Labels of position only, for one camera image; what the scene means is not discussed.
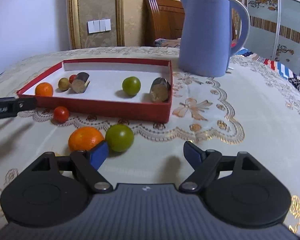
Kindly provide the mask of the sugarcane piece at tray right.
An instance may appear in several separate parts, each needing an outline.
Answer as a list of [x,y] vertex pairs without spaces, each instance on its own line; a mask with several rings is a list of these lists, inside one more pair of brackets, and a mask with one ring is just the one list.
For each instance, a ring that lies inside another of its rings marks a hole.
[[149,91],[151,100],[153,102],[166,102],[170,97],[171,85],[169,82],[163,78],[156,78],[152,84]]

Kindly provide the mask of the colourful striped bedding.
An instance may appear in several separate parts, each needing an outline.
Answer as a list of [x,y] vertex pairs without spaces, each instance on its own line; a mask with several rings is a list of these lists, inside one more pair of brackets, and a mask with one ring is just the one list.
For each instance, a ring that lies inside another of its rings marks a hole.
[[[180,41],[181,41],[181,38],[178,38],[175,40],[159,38],[154,41],[154,46],[155,47],[180,48]],[[294,86],[294,88],[296,88],[300,92],[300,76],[294,74],[284,64],[261,57],[261,56],[257,55],[256,53],[253,53],[252,51],[249,51],[243,47],[236,53],[236,55],[247,57],[254,61],[265,64],[266,66],[270,67],[272,70],[277,72],[279,74],[279,76],[281,76],[285,80],[289,81]]]

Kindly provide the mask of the embroidered cream tablecloth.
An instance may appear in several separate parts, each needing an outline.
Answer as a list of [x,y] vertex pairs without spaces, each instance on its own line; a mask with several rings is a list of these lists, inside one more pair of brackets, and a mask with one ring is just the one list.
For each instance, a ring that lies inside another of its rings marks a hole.
[[[166,124],[110,119],[73,113],[66,124],[52,122],[52,111],[36,109],[0,120],[0,195],[30,163],[46,151],[68,155],[68,139],[79,127],[105,132],[125,124],[135,133],[133,146],[100,168],[112,184],[174,183],[192,173],[183,156],[189,140],[224,155],[246,151],[290,191],[285,219],[300,235],[300,93],[270,67],[235,55],[231,72],[219,78],[183,73],[175,48],[109,47],[60,51],[24,59],[0,75],[0,98],[16,92],[43,71],[66,59],[134,57],[170,60],[173,102]],[[0,229],[6,225],[0,206]]]

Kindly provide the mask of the small orange mandarin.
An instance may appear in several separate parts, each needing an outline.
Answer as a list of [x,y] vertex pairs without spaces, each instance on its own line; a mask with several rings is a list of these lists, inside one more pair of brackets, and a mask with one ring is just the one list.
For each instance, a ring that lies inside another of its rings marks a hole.
[[53,96],[53,86],[48,82],[42,82],[35,88],[35,96]]

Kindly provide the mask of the green tomato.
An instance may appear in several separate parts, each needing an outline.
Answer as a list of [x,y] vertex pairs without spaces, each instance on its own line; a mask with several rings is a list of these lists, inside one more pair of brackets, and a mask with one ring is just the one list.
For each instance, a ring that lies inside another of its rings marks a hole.
[[109,127],[105,139],[112,151],[121,153],[133,145],[134,133],[128,126],[116,124]]
[[122,90],[129,96],[135,96],[141,89],[140,80],[135,77],[127,77],[122,82]]

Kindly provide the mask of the red cherry tomato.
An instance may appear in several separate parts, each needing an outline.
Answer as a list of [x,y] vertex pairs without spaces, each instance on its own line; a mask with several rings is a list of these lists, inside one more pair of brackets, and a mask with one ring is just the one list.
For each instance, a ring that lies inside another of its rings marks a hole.
[[66,107],[59,106],[53,111],[53,120],[58,123],[65,123],[70,117],[70,112]]
[[69,77],[69,83],[72,84],[73,81],[75,80],[75,78],[76,78],[76,75],[75,75],[75,74],[71,75],[71,76]]

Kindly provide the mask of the red cherry tomato in tray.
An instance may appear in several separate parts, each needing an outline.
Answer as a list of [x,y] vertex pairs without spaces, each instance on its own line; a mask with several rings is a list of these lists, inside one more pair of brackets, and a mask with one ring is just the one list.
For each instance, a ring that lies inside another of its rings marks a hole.
[[75,80],[75,78],[76,78],[76,75],[75,75],[75,74],[71,75],[71,76],[69,77],[69,83],[72,84],[73,81]]

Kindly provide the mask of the large orange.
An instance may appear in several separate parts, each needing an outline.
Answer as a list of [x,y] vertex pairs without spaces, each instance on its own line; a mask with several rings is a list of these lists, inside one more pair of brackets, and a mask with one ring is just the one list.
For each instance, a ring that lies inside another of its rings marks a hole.
[[101,141],[104,141],[104,136],[99,130],[94,127],[81,127],[70,135],[68,147],[71,152],[89,151]]

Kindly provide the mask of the gold framed wall panel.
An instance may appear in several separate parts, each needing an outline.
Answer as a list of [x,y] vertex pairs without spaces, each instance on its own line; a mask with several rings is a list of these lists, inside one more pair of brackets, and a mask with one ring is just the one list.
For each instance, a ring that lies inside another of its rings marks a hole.
[[[109,31],[89,33],[88,23],[110,20]],[[124,46],[123,0],[68,0],[71,49]]]

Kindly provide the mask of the blue electric kettle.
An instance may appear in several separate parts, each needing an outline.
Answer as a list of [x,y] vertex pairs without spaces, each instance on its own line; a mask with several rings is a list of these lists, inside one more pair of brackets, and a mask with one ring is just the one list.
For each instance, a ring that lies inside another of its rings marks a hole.
[[[179,68],[185,72],[221,77],[230,57],[246,43],[250,31],[247,7],[238,0],[180,0],[185,12]],[[239,14],[241,33],[232,46],[232,11]]]

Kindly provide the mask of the wooden bed headboard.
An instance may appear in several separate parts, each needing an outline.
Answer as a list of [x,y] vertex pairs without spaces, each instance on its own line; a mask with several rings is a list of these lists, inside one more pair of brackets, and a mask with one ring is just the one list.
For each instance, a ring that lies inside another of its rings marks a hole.
[[143,0],[143,14],[144,45],[152,47],[159,38],[176,40],[181,37],[185,18],[181,1]]

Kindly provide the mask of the dark sugarcane piece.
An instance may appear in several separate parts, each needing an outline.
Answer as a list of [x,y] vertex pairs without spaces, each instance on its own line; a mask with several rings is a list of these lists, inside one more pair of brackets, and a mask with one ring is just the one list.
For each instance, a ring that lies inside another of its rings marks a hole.
[[84,93],[90,83],[89,76],[86,72],[78,73],[71,84],[71,89],[75,93]]

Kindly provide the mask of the red shallow box tray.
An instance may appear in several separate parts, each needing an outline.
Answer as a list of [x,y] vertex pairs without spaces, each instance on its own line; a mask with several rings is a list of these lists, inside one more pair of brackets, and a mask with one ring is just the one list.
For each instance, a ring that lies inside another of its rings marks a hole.
[[[86,72],[89,85],[84,93],[72,89],[62,92],[58,81],[72,74]],[[135,96],[122,90],[122,82],[135,76],[141,82],[141,89]],[[165,78],[173,83],[170,60],[134,58],[88,58],[63,60],[39,74],[17,91],[21,98],[35,95],[35,88],[42,82],[53,86],[53,96],[38,96],[38,107],[55,109],[64,106],[71,112],[94,114],[112,118],[143,120],[166,123],[170,118],[172,96],[166,102],[153,102],[149,91],[152,82]]]

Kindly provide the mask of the pale yellow longan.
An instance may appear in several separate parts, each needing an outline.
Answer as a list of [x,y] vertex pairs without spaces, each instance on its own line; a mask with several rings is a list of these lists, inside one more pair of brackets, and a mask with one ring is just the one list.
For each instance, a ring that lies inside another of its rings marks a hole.
[[63,175],[64,171],[62,170],[64,158],[62,155],[55,153],[56,163],[59,170],[59,173]]

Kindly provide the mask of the yellow-green longan in tray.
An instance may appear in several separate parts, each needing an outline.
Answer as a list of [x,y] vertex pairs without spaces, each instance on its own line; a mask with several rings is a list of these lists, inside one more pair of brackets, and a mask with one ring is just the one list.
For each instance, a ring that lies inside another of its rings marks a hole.
[[62,92],[67,91],[70,87],[69,79],[63,77],[58,81],[58,89]]

